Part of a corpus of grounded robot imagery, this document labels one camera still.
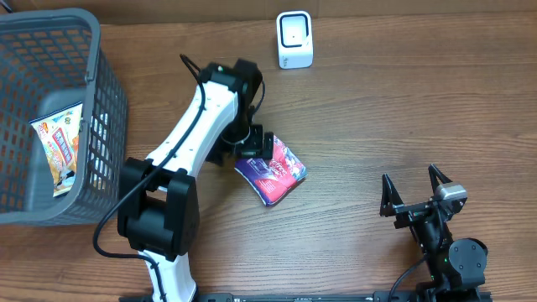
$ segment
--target white robotic arm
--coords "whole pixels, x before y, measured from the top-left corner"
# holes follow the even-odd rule
[[[216,139],[237,115],[238,94],[236,92],[231,92],[227,86],[212,81],[203,86],[206,92],[205,111],[188,138],[175,153],[176,156],[164,166],[164,169],[168,171],[176,172],[179,169],[185,169],[188,175],[196,177]],[[153,160],[153,166],[159,165],[183,137],[186,129],[192,124],[200,104],[201,91],[198,86],[185,115],[165,141],[148,155],[147,159]],[[159,189],[166,191],[164,187],[159,187]],[[196,283],[190,275],[188,253],[184,256],[177,256],[174,261],[168,261],[166,257],[148,250],[139,253],[151,257],[159,264],[164,292],[169,302],[190,302],[193,299],[196,293]],[[153,283],[153,301],[159,301],[157,276],[151,269],[151,263],[146,262],[146,264]]]
[[[262,126],[251,124],[250,105],[262,81],[257,66],[244,60],[233,68],[211,63],[198,76],[205,92],[205,106],[194,127],[202,104],[199,86],[170,135],[144,161],[128,159],[120,177],[121,196],[169,158],[169,152],[182,141],[158,175],[148,181],[139,195],[129,196],[117,216],[118,233],[128,238],[131,248],[158,265],[163,293],[158,272],[146,259],[154,288],[153,302],[163,297],[166,302],[191,302],[196,294],[187,251],[199,227],[196,177],[203,163],[219,164],[224,153],[272,158],[273,134],[265,133],[263,139]],[[145,192],[157,189],[167,192],[165,203]]]

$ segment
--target gray plastic basket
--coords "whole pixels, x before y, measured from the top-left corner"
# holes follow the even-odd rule
[[[117,203],[128,106],[100,49],[96,18],[79,8],[0,17],[0,223],[91,223]],[[83,102],[75,184],[53,180],[29,120]]]

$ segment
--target wooden table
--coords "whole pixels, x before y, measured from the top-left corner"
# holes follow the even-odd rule
[[[469,192],[449,226],[490,250],[485,290],[535,301],[537,13],[325,18],[315,62],[281,70],[273,21],[103,26],[102,48],[130,102],[128,155],[144,158],[180,119],[199,65],[256,61],[267,82],[257,120],[309,177],[265,208],[228,164],[198,179],[190,251],[201,292],[354,294],[389,289],[419,256],[408,229],[378,216],[381,174],[404,201],[430,195],[437,163]],[[0,227],[1,301],[115,301],[150,292],[145,265],[102,258],[94,226]],[[131,252],[115,221],[108,251]],[[406,280],[427,280],[425,267]]]

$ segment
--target basket handle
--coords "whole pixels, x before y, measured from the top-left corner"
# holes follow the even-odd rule
[[[91,30],[90,55],[86,67],[86,84],[95,80],[97,63],[99,62],[99,47],[101,46],[101,25],[95,16],[82,8],[62,8],[56,10],[31,11],[22,13],[9,13],[2,16],[0,25],[8,27],[10,24],[35,23],[43,19],[75,17],[86,22]]]

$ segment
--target white cube device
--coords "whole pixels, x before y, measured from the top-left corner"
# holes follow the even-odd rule
[[[313,63],[311,16],[305,11],[281,13],[276,18],[279,67],[310,67]]]

